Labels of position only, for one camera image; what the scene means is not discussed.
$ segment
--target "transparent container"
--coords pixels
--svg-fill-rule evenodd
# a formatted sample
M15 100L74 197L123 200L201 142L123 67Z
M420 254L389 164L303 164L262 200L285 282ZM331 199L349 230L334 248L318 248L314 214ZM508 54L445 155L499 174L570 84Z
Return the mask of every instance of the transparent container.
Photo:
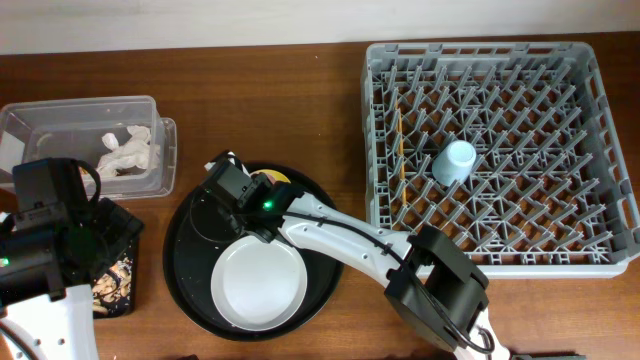
M48 157L70 157L94 167L110 152L102 136L126 143L127 126L151 130L147 169L132 168L102 179L102 196L134 199L166 196L173 190L177 161L175 122L160 118L149 96L88 98L9 104L0 113L0 188L14 192L13 166ZM84 180L87 194L95 184Z

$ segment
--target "table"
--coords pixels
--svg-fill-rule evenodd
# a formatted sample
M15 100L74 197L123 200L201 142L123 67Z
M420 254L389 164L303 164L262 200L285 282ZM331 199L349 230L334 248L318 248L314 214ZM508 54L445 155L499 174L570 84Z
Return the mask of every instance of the table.
M597 54L618 137L640 194L640 33L473 41L585 41ZM442 39L438 41L470 41ZM345 269L326 307L282 338L238 343L192 323L173 302L162 244L173 212L223 149L298 169L364 219L360 73L367 43L119 51L0 57L0 106L147 94L178 127L176 186L166 198L122 201L142 219L136 309L95 323L102 359L409 358L434 348L405 326L373 280ZM15 206L0 196L3 209ZM614 279L496 280L488 290L500 341L518 353L630 359L640 353L640 261ZM8 356L6 349L0 354Z

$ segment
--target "wall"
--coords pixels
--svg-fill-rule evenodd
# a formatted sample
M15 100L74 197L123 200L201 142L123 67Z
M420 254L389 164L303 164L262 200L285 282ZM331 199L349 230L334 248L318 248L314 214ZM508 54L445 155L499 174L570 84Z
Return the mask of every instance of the wall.
M0 54L620 30L640 1L0 1Z

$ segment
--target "plastic dish rack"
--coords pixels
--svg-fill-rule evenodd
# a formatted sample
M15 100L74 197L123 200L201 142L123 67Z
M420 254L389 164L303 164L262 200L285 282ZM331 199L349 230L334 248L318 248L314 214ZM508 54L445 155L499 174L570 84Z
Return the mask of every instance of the plastic dish rack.
M374 44L362 95L370 223L436 226L492 278L612 277L640 253L588 45ZM431 163L455 139L478 157L445 187Z

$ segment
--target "oval white plate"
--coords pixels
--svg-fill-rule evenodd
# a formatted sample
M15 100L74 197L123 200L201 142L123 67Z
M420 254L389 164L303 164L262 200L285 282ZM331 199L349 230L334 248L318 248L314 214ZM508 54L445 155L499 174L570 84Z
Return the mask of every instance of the oval white plate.
M265 331L282 325L300 307L307 268L295 248L246 236L220 255L211 276L213 302L234 326Z

